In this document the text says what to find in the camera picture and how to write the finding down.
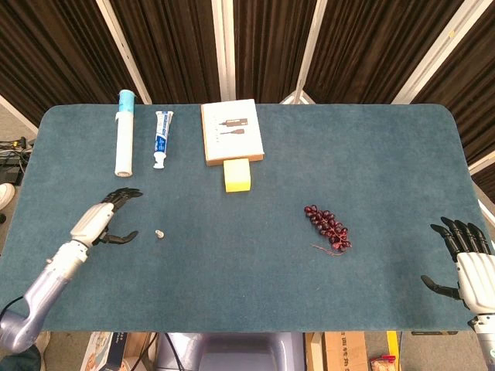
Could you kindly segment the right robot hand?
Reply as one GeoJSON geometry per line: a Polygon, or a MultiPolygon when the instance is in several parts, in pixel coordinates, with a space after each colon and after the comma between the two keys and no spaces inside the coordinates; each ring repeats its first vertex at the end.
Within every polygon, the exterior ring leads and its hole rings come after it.
{"type": "Polygon", "coordinates": [[[430,227],[442,237],[456,266],[455,288],[435,283],[422,275],[425,286],[442,296],[462,301],[476,315],[494,313],[494,253],[483,231],[473,223],[441,218],[442,225],[430,227]]]}

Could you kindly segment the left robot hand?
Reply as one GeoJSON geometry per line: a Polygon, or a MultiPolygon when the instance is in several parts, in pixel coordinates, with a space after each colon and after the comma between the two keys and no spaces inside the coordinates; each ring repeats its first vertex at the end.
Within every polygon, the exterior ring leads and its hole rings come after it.
{"type": "Polygon", "coordinates": [[[71,239],[86,247],[94,247],[99,243],[126,244],[131,242],[138,235],[137,230],[130,232],[125,237],[119,237],[108,233],[108,225],[114,214],[128,200],[142,195],[143,193],[139,189],[128,187],[110,192],[80,218],[70,231],[71,239]]]}

